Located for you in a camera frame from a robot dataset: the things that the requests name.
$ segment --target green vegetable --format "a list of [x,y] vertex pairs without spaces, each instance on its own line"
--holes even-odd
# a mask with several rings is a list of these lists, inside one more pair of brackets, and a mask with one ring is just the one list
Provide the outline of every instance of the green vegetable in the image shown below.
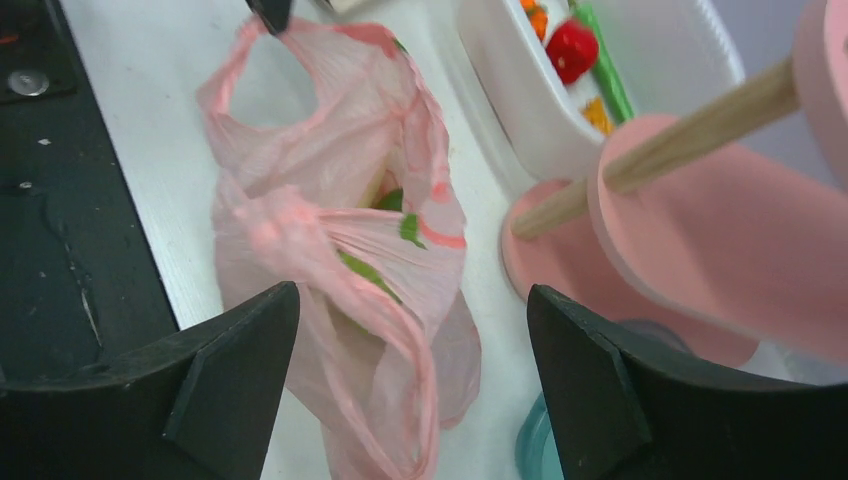
[[418,215],[414,213],[403,217],[403,221],[400,222],[400,238],[409,240],[416,247],[427,250],[427,247],[418,240]]
[[391,212],[400,212],[403,209],[403,189],[398,188],[387,193],[374,206],[377,210],[389,210]]
[[339,251],[339,257],[341,257],[344,264],[347,265],[347,268],[353,270],[354,273],[374,285],[377,285],[380,287],[380,290],[389,294],[389,296],[396,302],[401,303],[400,298],[392,291],[391,288],[389,288],[388,285],[386,285],[386,281],[383,280],[383,277],[380,276],[380,272],[378,272],[376,268],[354,257],[353,255],[349,255],[342,251]]
[[595,77],[595,82],[601,90],[613,119],[618,124],[630,120],[633,118],[633,107],[630,105],[630,100],[627,99],[621,77],[618,76],[618,72],[612,64],[595,11],[588,3],[578,4],[575,0],[569,0],[568,5],[572,8],[574,17],[586,27],[591,28],[598,40],[600,53],[597,63],[592,67],[592,76]]
[[397,45],[398,49],[400,49],[401,52],[409,54],[409,52],[406,51],[406,47],[404,47],[403,44],[400,43],[400,40],[398,40],[397,38],[395,38],[395,45]]

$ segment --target white table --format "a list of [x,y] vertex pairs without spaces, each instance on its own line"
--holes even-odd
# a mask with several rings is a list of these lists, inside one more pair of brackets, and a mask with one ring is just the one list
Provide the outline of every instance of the white table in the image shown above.
[[[388,0],[351,20],[388,26],[420,67],[444,109],[452,179],[468,217],[462,289],[480,331],[483,380],[465,421],[442,436],[437,478],[518,480],[515,439],[540,385],[525,306],[504,275],[498,236],[510,204],[532,181],[518,166],[462,49],[453,26],[456,3]],[[221,303],[210,221],[217,167],[194,92],[228,54],[248,15],[245,2],[63,4],[177,321],[182,328],[195,325],[219,314]],[[311,0],[297,0],[295,12],[322,18]],[[236,115],[253,124],[306,116],[314,97],[293,57],[268,37],[253,60],[234,101]],[[263,101],[249,108],[250,97]],[[762,349],[751,369],[777,365],[774,355]],[[780,365],[775,368],[770,374],[786,377]],[[262,478],[329,478],[318,422],[288,392]]]

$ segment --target plastic bag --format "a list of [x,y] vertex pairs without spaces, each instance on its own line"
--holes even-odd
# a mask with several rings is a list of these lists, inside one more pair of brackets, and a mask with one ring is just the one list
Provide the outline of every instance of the plastic bag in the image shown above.
[[[439,428],[476,398],[481,361],[459,292],[465,218],[441,110],[384,27],[293,18],[280,40],[312,76],[318,109],[292,127],[242,125],[229,101],[262,34],[250,19],[198,91],[221,166],[213,221],[224,306],[296,281],[286,386],[321,420],[333,478],[432,478]],[[347,208],[386,164],[383,191],[403,188],[403,212]],[[340,252],[374,267],[387,289]],[[353,321],[334,321],[334,309]]]

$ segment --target red toy fruit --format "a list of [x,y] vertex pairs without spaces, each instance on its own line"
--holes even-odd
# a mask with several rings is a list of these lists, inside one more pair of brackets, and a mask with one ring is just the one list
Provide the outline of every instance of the red toy fruit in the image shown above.
[[545,51],[562,83],[571,85],[592,68],[600,48],[592,30],[572,18],[554,30]]

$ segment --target wooden dowel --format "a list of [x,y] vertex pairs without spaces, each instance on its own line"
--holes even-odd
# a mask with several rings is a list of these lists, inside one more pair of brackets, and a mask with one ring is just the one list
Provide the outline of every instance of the wooden dowel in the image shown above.
[[[787,58],[616,159],[604,169],[604,181],[616,193],[630,193],[798,108],[792,59]],[[583,215],[589,207],[586,187],[583,179],[552,194],[519,215],[512,234],[532,240]]]

